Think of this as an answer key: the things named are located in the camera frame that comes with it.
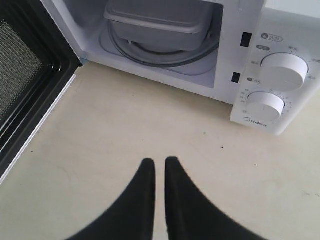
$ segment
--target open microwave door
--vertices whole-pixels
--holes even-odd
[[[80,66],[40,0],[0,0],[0,184]]]

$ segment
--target gray food container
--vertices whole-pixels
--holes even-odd
[[[213,4],[200,0],[109,0],[104,17],[121,39],[193,51],[205,39],[212,14]]]

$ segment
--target beige floor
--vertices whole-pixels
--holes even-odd
[[[167,239],[164,162],[270,240],[320,236],[320,94],[281,136],[229,121],[232,106],[88,63],[0,186],[1,240],[62,240],[157,171],[154,239]]]

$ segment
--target microwave door mesh window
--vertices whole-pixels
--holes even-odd
[[[43,68],[11,26],[0,20],[0,129]]]

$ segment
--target power knob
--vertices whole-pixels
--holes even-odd
[[[253,92],[246,102],[247,112],[259,121],[279,119],[284,107],[285,102],[280,97],[268,92]]]
[[[302,58],[289,53],[275,53],[262,61],[259,80],[274,91],[294,91],[303,86],[308,70],[308,64]]]

